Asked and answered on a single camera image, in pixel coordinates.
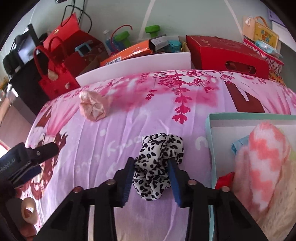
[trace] red box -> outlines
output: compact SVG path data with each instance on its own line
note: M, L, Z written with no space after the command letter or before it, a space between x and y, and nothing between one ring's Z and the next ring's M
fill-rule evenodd
M186 35L196 69L233 71L268 79L268 63L242 43L218 37Z

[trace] red bag handle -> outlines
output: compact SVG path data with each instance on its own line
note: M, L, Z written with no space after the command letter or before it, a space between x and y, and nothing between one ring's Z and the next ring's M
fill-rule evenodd
M51 52L51 49L52 49L52 41L53 41L54 39L57 39L57 40L59 41L59 43L61 44L62 51L63 51L63 54L64 54L64 59L65 59L66 57L68 57L68 54L67 54L66 48L65 48L65 46L64 46L64 42L63 42L63 40L62 40L59 36L54 36L54 37L50 40L50 42L49 42L49 44L48 44L48 51Z
M47 77L47 76L43 73L43 71L40 67L40 64L39 64L39 61L37 58L37 50L44 53L46 55L46 57L53 63L55 71L57 71L59 73L66 72L65 67L63 67L61 64L59 64L57 61L55 61L55 59L52 57L51 53L47 49L45 49L43 46L39 45L34 49L33 55L34 55L34 62L35 62L36 68L42 78Z

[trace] purple bed sheet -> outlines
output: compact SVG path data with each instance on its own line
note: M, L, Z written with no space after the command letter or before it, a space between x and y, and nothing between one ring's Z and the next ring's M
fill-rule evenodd
M81 90L112 96L108 116L95 123L85 119L78 110ZM161 132L183 138L180 168L210 186L209 113L294 115L295 107L296 95L279 83L222 71L172 70L84 86L49 101L38 114L27 147L54 141L60 152L23 186L23 197L36 200L40 228L74 187L92 188L112 178L128 157L138 156L142 136ZM126 206L115 209L121 241L182 241L187 218L188 209L177 206L171 188L159 200L145 201L132 186Z

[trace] red and white patterned box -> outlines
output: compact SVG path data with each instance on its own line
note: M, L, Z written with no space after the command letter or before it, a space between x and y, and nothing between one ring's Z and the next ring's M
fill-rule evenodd
M250 49L254 50L256 53L258 53L262 58L264 58L268 62L269 72L274 72L276 76L279 76L284 66L284 63L282 61L264 52L262 49L260 49L252 41L248 39L244 39L243 44L249 47Z

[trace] screw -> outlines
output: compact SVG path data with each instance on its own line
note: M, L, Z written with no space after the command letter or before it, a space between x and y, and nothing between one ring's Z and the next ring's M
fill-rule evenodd
M114 185L116 183L116 181L114 179L109 179L106 181L107 185Z
M83 190L83 187L77 186L77 187L74 187L72 191L75 193L78 193L78 192L81 192L82 190Z
M196 184L197 184L197 181L194 180L194 179L190 179L190 180L188 181L188 185L190 185L190 186L194 186L194 185L196 185Z
M221 187L221 190L222 190L223 192L229 192L229 191L230 191L230 188L227 187L227 186L223 186L223 187Z

